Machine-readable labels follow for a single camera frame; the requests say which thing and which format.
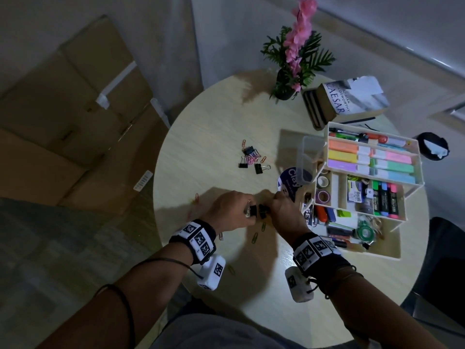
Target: blue highlighter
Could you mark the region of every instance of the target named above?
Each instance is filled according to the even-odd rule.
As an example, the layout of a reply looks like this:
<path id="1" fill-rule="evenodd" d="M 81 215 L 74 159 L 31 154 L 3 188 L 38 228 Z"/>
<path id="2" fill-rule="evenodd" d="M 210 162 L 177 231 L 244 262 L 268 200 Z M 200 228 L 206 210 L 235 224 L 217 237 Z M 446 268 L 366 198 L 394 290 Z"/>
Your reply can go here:
<path id="1" fill-rule="evenodd" d="M 381 215 L 384 215 L 387 217 L 389 216 L 389 197 L 387 193 L 386 182 L 381 183 L 380 200 L 381 200 L 380 213 Z"/>

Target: wristband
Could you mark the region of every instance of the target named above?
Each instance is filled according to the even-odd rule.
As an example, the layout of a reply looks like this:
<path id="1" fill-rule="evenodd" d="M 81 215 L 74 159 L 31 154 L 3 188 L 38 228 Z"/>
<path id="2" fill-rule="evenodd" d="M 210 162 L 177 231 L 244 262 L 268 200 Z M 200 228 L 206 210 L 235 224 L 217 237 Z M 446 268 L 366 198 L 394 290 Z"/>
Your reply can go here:
<path id="1" fill-rule="evenodd" d="M 215 238 L 215 229 L 207 222 L 196 219 L 187 223 L 183 229 L 174 233 L 169 243 L 183 243 L 192 252 L 194 258 L 192 264 L 204 264 L 216 251 L 214 243 Z"/>
<path id="2" fill-rule="evenodd" d="M 313 277 L 321 287 L 335 271 L 351 264 L 332 242 L 315 233 L 300 236 L 293 244 L 294 262 L 305 277 Z"/>

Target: round table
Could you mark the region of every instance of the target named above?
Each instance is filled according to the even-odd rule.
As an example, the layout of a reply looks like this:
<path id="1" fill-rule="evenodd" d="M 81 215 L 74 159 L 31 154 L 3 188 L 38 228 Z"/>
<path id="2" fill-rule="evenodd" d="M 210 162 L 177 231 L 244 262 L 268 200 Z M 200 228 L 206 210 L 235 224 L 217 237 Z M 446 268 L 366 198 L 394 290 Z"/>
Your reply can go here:
<path id="1" fill-rule="evenodd" d="M 161 147 L 154 174 L 155 220 L 162 243 L 188 220 L 200 216 L 220 194 L 237 190 L 258 202 L 277 190 L 281 171 L 295 166 L 302 136 L 323 135 L 311 124 L 303 99 L 276 101 L 270 90 L 276 73 L 257 70 L 231 76 L 201 93 L 179 115 Z M 312 87 L 330 79 L 317 75 Z M 397 134 L 384 116 L 370 127 Z M 242 140 L 266 156 L 271 170 L 239 169 Z M 408 221 L 401 227 L 401 259 L 345 252 L 360 273 L 397 304 L 410 292 L 420 272 L 428 242 L 425 189 L 406 200 Z M 294 265 L 292 249 L 271 225 L 224 233 L 217 253 L 226 259 L 219 287 L 209 292 L 188 272 L 183 284 L 195 296 L 243 315 L 251 322 L 307 348 L 352 340 L 329 300 L 317 291 L 306 303 L 295 303 L 284 276 Z M 256 242 L 252 238 L 258 233 Z"/>

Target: person's left hand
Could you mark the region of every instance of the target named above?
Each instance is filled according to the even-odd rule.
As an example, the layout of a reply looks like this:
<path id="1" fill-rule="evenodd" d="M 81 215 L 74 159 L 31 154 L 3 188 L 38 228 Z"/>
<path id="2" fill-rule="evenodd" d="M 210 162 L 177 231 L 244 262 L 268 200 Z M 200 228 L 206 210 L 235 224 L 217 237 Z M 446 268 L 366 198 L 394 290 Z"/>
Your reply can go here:
<path id="1" fill-rule="evenodd" d="M 247 204 L 256 205 L 251 194 L 230 191 L 219 196 L 212 207 L 200 218 L 215 229 L 216 234 L 254 225 L 256 216 L 246 217 Z"/>

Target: yellow highlighter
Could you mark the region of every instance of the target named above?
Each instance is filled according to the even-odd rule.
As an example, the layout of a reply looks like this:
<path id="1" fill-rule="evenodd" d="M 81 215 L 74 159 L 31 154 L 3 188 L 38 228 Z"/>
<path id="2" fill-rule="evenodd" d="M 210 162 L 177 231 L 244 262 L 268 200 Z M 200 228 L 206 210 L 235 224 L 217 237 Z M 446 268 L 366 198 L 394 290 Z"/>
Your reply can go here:
<path id="1" fill-rule="evenodd" d="M 348 163 L 364 164 L 364 165 L 370 164 L 370 157 L 366 155 L 333 151 L 332 149 L 329 150 L 328 158 L 333 159 L 333 160 L 346 161 Z"/>

